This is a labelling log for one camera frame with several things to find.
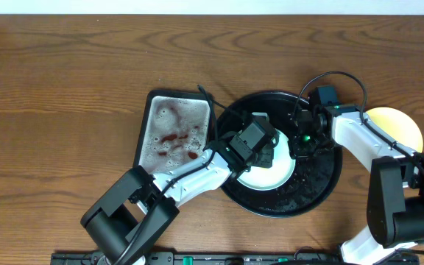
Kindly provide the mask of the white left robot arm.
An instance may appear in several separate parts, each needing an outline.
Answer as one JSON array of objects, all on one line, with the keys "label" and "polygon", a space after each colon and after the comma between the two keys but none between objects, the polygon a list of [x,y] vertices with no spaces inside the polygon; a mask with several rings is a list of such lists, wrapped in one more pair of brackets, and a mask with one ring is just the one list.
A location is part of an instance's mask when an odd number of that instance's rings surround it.
[{"label": "white left robot arm", "polygon": [[179,207],[219,188],[251,167],[262,149],[278,142],[262,116],[210,142],[196,159],[164,173],[129,169],[82,216],[85,228],[111,264],[134,264],[179,214]]}]

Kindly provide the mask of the mint green plate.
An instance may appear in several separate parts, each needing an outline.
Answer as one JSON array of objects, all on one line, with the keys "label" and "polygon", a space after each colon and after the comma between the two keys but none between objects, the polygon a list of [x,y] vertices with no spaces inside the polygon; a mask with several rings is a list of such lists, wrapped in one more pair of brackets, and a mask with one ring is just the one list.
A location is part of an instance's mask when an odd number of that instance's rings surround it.
[{"label": "mint green plate", "polygon": [[238,178],[243,186],[257,191],[268,191],[278,188],[290,179],[296,162],[290,156],[288,137],[280,130],[277,132],[279,143],[273,149],[272,166],[270,168],[252,166]]}]

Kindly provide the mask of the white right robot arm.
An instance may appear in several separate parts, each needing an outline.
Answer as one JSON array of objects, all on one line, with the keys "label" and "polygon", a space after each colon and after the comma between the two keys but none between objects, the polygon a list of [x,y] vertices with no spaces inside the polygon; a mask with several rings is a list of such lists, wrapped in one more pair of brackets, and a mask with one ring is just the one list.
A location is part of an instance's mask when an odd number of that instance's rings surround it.
[{"label": "white right robot arm", "polygon": [[344,242],[346,264],[384,264],[403,254],[424,254],[424,153],[399,144],[356,106],[294,109],[296,156],[344,147],[369,172],[367,226]]}]

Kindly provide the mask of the yellow plate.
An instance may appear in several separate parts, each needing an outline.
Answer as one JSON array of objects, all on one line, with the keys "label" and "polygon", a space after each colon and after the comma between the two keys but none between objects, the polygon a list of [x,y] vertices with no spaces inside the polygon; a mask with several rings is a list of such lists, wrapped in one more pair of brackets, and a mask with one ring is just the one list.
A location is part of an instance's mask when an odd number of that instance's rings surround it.
[{"label": "yellow plate", "polygon": [[404,146],[423,151],[423,136],[415,121],[404,112],[391,107],[375,107],[367,111],[372,121]]}]

